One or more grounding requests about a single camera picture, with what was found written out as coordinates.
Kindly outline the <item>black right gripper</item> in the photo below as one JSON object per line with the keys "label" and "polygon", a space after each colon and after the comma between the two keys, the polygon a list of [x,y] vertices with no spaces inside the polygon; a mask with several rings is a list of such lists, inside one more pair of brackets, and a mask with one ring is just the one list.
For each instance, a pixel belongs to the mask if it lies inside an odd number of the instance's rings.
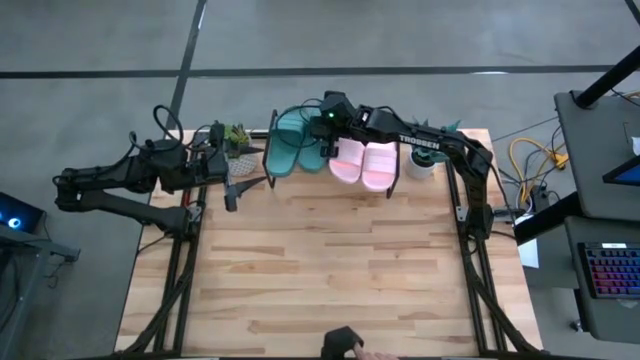
{"label": "black right gripper", "polygon": [[325,158],[336,158],[339,155],[339,147],[336,141],[340,138],[362,140],[366,139],[368,130],[366,129],[367,118],[371,115],[371,107],[356,108],[355,117],[344,128],[339,128],[331,124],[321,116],[311,118],[310,132],[316,139],[327,142],[321,147],[321,156]]}

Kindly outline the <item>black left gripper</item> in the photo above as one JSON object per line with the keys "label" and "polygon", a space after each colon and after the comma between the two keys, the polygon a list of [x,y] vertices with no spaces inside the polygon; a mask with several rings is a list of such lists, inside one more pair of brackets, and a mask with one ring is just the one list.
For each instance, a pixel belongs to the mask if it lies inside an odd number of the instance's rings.
{"label": "black left gripper", "polygon": [[[229,156],[242,156],[263,152],[263,148],[239,145],[228,150]],[[251,187],[263,182],[266,176],[232,183],[225,152],[220,147],[205,146],[191,154],[190,169],[192,176],[190,188],[221,184],[224,187],[224,203],[228,212],[236,212],[237,201]]]}

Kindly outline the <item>green rubber slide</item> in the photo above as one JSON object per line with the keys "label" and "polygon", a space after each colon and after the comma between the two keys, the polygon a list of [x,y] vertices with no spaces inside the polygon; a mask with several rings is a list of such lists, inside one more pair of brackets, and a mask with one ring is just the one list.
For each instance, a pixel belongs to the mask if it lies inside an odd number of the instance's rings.
{"label": "green rubber slide", "polygon": [[304,108],[300,111],[304,122],[304,138],[298,154],[298,165],[302,170],[310,173],[321,171],[327,162],[327,159],[321,155],[321,148],[325,142],[314,138],[310,132],[311,118],[319,115],[320,111],[317,108]]}
{"label": "green rubber slide", "polygon": [[270,135],[272,141],[267,169],[273,177],[287,177],[294,169],[304,138],[304,122],[300,116],[300,109],[291,107],[284,110]]}

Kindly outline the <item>pink rubber slide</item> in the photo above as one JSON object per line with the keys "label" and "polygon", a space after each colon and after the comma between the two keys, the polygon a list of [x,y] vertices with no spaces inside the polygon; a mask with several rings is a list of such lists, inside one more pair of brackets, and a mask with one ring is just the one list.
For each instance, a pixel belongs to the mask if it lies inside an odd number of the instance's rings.
{"label": "pink rubber slide", "polygon": [[361,180],[367,190],[384,192],[391,187],[396,175],[397,155],[395,143],[370,142],[366,145]]}
{"label": "pink rubber slide", "polygon": [[339,181],[354,184],[361,175],[365,145],[346,138],[340,138],[336,145],[338,155],[329,160],[329,169]]}

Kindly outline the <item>person's hand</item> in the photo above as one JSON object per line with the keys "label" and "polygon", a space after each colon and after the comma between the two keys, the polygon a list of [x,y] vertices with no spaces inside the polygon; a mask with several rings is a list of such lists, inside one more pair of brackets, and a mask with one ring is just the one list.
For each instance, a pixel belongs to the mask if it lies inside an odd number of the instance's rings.
{"label": "person's hand", "polygon": [[358,360],[400,360],[392,354],[367,351],[359,344],[354,346],[353,352]]}

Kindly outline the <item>white paper sheet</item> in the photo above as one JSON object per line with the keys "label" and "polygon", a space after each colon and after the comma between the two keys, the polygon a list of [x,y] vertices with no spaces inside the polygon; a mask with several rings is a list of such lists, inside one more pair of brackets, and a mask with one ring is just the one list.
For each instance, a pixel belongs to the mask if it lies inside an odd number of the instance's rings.
{"label": "white paper sheet", "polygon": [[533,269],[538,269],[540,267],[538,244],[536,238],[527,240],[526,242],[520,244],[518,246],[518,253],[521,265],[523,267]]}

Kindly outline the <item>black computer with blue light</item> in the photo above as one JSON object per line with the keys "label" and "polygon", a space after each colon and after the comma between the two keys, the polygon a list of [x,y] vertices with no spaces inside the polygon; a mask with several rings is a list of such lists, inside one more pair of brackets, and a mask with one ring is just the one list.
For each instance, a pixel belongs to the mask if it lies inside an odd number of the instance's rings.
{"label": "black computer with blue light", "polygon": [[7,193],[0,192],[0,224],[34,234],[45,212]]}

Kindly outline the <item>black bar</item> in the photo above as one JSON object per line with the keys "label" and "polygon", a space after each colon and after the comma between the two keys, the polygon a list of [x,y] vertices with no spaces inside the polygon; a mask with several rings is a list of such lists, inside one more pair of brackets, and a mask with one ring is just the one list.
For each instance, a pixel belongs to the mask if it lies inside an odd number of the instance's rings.
{"label": "black bar", "polygon": [[522,245],[564,223],[564,219],[570,216],[583,214],[579,194],[574,192],[548,208],[534,214],[532,217],[521,221],[514,227],[516,243]]}

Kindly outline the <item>black round pole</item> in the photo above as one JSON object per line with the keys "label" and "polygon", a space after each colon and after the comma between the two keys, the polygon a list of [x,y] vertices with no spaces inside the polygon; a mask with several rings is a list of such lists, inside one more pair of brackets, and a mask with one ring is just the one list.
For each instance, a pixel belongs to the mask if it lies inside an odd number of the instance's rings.
{"label": "black round pole", "polygon": [[582,108],[592,107],[602,96],[625,80],[640,67],[640,45],[591,84],[586,90],[577,93],[571,91],[574,103]]}

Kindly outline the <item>blue screen tablet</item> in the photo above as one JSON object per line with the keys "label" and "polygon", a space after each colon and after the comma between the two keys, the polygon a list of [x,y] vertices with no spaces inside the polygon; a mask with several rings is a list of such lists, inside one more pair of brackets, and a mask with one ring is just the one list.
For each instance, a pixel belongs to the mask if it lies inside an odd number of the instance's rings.
{"label": "blue screen tablet", "polygon": [[640,187],[640,155],[602,176],[604,183]]}

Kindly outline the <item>backlit keyboard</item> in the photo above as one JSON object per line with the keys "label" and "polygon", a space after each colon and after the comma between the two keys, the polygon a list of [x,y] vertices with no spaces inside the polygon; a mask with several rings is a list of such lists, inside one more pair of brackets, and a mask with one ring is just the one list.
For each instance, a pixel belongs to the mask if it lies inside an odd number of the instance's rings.
{"label": "backlit keyboard", "polygon": [[593,298],[640,300],[640,243],[579,243],[578,251]]}

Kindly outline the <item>wooden shelf black metal frame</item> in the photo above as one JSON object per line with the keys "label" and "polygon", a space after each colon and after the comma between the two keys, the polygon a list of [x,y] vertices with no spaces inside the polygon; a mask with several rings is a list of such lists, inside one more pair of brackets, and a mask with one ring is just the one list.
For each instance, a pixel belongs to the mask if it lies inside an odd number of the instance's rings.
{"label": "wooden shelf black metal frame", "polygon": [[[264,174],[266,176],[266,180],[267,183],[269,184],[269,187],[271,189],[274,189],[276,186],[276,181],[277,181],[277,177],[273,177],[271,175],[271,173],[269,172],[269,170],[267,169],[267,161],[269,159],[269,147],[271,146],[271,141],[272,141],[272,136],[270,135],[270,132],[272,129],[275,128],[275,123],[279,118],[279,114],[277,112],[276,109],[272,110],[271,116],[270,116],[270,124],[267,130],[253,130],[251,136],[253,137],[254,140],[264,140],[265,141],[265,145],[264,145],[264,153],[262,156],[262,160],[261,160],[261,164],[263,166],[264,169]],[[393,182],[391,184],[391,186],[389,188],[386,189],[385,191],[385,195],[387,199],[390,199],[395,191],[397,182],[399,180],[399,175],[400,175],[400,152],[401,152],[401,148],[400,148],[400,144],[396,143],[395,144],[395,150],[396,150],[396,157],[395,157],[395,161],[396,161],[396,166],[395,166],[395,174],[394,174],[394,179]]]}

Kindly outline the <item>black left table frame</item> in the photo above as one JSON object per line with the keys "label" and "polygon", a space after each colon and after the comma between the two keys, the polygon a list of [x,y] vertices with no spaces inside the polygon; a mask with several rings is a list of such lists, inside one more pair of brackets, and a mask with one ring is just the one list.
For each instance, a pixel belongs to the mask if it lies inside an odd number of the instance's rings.
{"label": "black left table frame", "polygon": [[174,195],[160,189],[152,192],[153,205],[181,205],[191,212],[188,229],[185,235],[164,239],[155,228],[142,231],[114,346],[115,360],[185,356],[206,198],[202,187]]}

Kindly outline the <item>black table frame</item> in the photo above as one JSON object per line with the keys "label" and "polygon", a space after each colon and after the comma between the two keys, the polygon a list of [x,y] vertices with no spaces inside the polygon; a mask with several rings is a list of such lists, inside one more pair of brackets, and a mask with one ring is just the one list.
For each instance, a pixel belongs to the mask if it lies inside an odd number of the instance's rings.
{"label": "black table frame", "polygon": [[464,278],[469,297],[471,322],[478,352],[491,352],[485,334],[481,307],[486,306],[494,325],[497,349],[500,356],[509,351],[510,341],[518,353],[539,354],[540,349],[528,342],[515,327],[498,304],[491,275],[486,248],[493,227],[494,214],[487,200],[489,173],[495,168],[491,164],[492,154],[484,146],[464,141],[461,145],[447,145],[445,153],[449,161],[445,163],[452,203],[459,204],[459,192],[454,172],[462,178],[467,197],[467,212],[456,222]]}
{"label": "black table frame", "polygon": [[160,189],[152,192],[153,205],[181,205],[191,212],[188,229],[185,235],[164,239],[155,228],[142,231],[114,346],[115,360],[185,356],[206,198],[202,187],[174,195]]}

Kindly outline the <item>black right table frame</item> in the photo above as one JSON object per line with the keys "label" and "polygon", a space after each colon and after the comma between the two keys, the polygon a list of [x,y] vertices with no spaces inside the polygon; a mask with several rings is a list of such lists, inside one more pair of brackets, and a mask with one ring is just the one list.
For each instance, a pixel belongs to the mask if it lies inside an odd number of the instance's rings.
{"label": "black right table frame", "polygon": [[495,168],[491,164],[492,154],[484,146],[464,141],[461,145],[447,145],[445,153],[449,161],[445,163],[452,203],[459,204],[459,192],[454,172],[462,178],[467,197],[467,212],[456,222],[464,278],[469,297],[471,322],[478,352],[491,352],[485,334],[481,307],[486,306],[494,325],[497,349],[500,356],[509,351],[510,341],[518,353],[539,354],[540,349],[528,342],[515,327],[498,304],[491,275],[486,248],[493,227],[494,214],[487,200],[489,173]]}

